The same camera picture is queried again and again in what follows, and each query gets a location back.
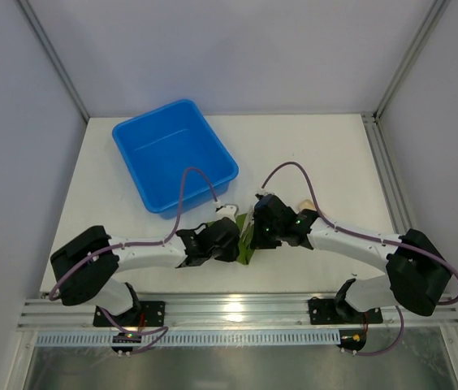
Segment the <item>green paper napkin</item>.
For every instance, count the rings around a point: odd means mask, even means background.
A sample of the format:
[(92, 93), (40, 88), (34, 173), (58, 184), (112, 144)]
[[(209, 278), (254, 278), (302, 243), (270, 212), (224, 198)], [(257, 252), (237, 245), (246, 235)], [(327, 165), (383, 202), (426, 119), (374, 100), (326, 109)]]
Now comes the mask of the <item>green paper napkin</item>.
[(238, 262), (248, 265), (254, 250), (253, 221), (250, 213), (238, 214), (236, 221), (228, 218), (207, 223), (208, 237), (214, 245), (211, 257), (221, 262)]

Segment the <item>beige cutlery tray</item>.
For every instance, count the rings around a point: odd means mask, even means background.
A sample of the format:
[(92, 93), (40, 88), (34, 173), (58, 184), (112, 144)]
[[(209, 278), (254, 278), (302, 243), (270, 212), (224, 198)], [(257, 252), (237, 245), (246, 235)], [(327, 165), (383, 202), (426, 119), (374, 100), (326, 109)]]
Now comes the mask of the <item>beige cutlery tray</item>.
[(309, 200), (309, 199), (305, 199), (303, 200), (302, 202), (300, 202), (297, 206), (297, 210), (298, 211), (302, 211), (302, 210), (312, 210), (312, 211), (317, 211), (317, 207), (314, 205), (314, 203)]

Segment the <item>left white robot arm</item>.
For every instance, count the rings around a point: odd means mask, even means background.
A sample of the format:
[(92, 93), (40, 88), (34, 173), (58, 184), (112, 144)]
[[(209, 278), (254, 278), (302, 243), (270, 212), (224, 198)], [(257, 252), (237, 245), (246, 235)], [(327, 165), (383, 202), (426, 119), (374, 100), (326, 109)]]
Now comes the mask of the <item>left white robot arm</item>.
[(199, 267), (214, 259), (234, 262), (239, 254), (240, 230), (228, 217), (180, 229), (169, 240), (119, 239), (102, 225), (92, 226), (50, 256), (56, 279), (49, 300), (64, 306), (91, 304), (121, 323), (142, 313), (129, 283), (114, 279), (120, 272), (145, 268)]

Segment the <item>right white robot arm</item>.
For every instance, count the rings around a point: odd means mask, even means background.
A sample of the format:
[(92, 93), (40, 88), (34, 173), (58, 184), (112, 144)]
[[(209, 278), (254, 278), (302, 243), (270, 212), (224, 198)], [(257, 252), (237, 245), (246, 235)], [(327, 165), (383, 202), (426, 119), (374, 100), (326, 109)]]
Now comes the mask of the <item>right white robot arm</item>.
[(413, 314), (434, 313), (452, 273), (425, 234), (410, 229), (402, 236), (369, 232), (345, 233), (315, 210), (295, 212), (272, 193), (258, 195), (253, 207), (252, 249), (275, 249), (282, 244), (343, 255), (372, 266), (382, 275), (351, 278), (336, 293), (337, 315), (350, 323), (361, 314), (386, 306), (402, 306)]

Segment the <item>blue plastic bin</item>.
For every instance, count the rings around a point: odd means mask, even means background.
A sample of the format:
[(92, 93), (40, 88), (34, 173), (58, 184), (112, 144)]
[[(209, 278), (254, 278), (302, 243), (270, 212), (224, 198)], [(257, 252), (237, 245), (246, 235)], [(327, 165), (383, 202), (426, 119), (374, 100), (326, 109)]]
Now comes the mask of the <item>blue plastic bin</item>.
[(217, 196), (238, 176), (239, 167), (197, 105), (181, 99), (114, 126), (112, 138), (146, 210), (173, 219), (184, 171), (188, 173), (183, 211)]

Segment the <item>aluminium front rail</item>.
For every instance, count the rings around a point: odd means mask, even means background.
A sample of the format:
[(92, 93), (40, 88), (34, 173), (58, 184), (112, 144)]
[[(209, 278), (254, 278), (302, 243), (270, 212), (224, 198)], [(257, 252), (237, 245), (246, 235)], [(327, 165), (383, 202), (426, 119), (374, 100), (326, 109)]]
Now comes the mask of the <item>aluminium front rail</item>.
[[(163, 324), (171, 330), (310, 329), (308, 300), (326, 294), (141, 294), (145, 301), (165, 303)], [(16, 329), (19, 331), (91, 330), (93, 305), (64, 306), (47, 299), (24, 303)]]

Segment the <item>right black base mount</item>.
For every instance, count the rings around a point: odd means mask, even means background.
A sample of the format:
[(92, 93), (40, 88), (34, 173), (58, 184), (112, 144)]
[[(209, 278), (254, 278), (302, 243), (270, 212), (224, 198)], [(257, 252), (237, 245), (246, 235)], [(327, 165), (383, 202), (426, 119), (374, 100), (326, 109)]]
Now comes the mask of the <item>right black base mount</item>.
[(333, 298), (311, 297), (307, 300), (309, 320), (312, 325), (361, 325), (383, 323), (382, 311), (379, 308), (365, 313), (354, 311), (344, 316), (336, 309)]

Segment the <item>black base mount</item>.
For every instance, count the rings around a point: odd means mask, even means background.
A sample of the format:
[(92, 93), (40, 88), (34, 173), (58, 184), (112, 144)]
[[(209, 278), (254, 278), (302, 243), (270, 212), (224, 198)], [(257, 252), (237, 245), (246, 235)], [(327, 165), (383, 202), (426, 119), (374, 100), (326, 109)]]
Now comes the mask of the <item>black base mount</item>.
[(354, 311), (344, 316), (336, 309), (333, 298), (311, 297), (307, 300), (309, 320), (312, 325), (361, 325), (383, 323), (382, 311), (379, 308), (365, 313)]
[(113, 327), (106, 313), (120, 327), (161, 327), (164, 325), (166, 303), (164, 301), (138, 301), (122, 314), (95, 308), (93, 317), (94, 327)]

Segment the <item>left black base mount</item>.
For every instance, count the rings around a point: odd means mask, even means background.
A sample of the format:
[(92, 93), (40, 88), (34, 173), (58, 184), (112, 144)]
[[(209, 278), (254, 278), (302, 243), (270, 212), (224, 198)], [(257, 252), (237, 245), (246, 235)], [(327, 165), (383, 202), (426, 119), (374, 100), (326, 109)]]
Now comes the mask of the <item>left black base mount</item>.
[(113, 327), (106, 313), (120, 327), (161, 327), (164, 325), (166, 303), (164, 301), (138, 301), (122, 314), (95, 308), (93, 317), (94, 327)]

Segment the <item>right aluminium side rail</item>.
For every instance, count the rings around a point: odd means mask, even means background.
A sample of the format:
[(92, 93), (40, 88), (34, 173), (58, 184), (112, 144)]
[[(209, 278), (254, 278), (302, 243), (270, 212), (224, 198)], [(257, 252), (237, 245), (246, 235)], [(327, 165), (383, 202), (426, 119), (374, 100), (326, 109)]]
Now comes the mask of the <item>right aluminium side rail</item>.
[(369, 147), (374, 159), (392, 227), (397, 233), (406, 233), (416, 227), (411, 205), (398, 176), (382, 128), (374, 113), (361, 113)]

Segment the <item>right aluminium frame post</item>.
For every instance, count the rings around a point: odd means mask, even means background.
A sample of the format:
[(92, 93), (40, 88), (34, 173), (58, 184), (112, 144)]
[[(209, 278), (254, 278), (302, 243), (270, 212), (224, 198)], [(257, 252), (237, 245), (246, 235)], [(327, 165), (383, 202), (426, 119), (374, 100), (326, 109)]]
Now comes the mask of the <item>right aluminium frame post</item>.
[(387, 89), (382, 95), (377, 109), (373, 113), (373, 117), (377, 121), (379, 121), (387, 112), (393, 98), (412, 70), (414, 64), (426, 46), (426, 43), (430, 39), (432, 32), (439, 24), (439, 21), (450, 3), (450, 0), (434, 0), (431, 3), (430, 8), (425, 13), (423, 20), (420, 22), (416, 32), (413, 34), (408, 48), (404, 52), (403, 57), (387, 86)]

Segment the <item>aluminium frame post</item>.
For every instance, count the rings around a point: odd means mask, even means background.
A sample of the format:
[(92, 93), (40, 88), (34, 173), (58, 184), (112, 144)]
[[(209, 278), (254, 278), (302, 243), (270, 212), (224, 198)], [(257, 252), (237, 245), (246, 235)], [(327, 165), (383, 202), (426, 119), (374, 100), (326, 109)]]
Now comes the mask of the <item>aluminium frame post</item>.
[(62, 82), (63, 87), (67, 91), (69, 98), (80, 113), (81, 118), (85, 123), (88, 123), (90, 120), (89, 111), (86, 108), (82, 98), (80, 97), (75, 84), (71, 80), (71, 77), (63, 64), (63, 61), (58, 55), (58, 52), (55, 49), (48, 33), (46, 32), (40, 19), (37, 16), (37, 13), (32, 7), (31, 2), (28, 0), (15, 0), (15, 4), (25, 18), (28, 26), (31, 28), (35, 38), (45, 53), (45, 56), (48, 58), (52, 68), (58, 75), (59, 80)]
[(412, 70), (414, 64), (426, 46), (426, 43), (430, 39), (432, 32), (439, 24), (439, 21), (450, 3), (450, 0), (434, 0), (431, 3), (430, 8), (425, 13), (423, 20), (420, 22), (416, 32), (413, 34), (408, 48), (404, 52), (403, 57), (387, 86), (387, 89), (382, 95), (377, 109), (373, 113), (373, 117), (377, 121), (379, 121), (387, 112), (393, 98)]

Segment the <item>left aluminium frame post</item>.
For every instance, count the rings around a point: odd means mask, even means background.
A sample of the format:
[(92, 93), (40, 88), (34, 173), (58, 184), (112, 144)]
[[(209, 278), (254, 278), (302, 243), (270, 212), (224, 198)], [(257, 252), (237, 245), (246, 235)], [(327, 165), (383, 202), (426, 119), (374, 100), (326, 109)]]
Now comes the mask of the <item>left aluminium frame post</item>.
[(63, 61), (58, 55), (58, 52), (55, 49), (48, 33), (46, 32), (40, 19), (37, 16), (37, 13), (32, 7), (31, 2), (28, 0), (15, 0), (15, 4), (25, 18), (28, 26), (31, 28), (35, 38), (45, 53), (45, 56), (48, 58), (52, 68), (58, 75), (59, 80), (62, 82), (63, 87), (67, 91), (69, 98), (80, 113), (81, 118), (85, 123), (88, 123), (90, 120), (89, 111), (86, 108), (82, 98), (80, 97), (75, 84), (71, 80), (71, 77), (63, 64)]

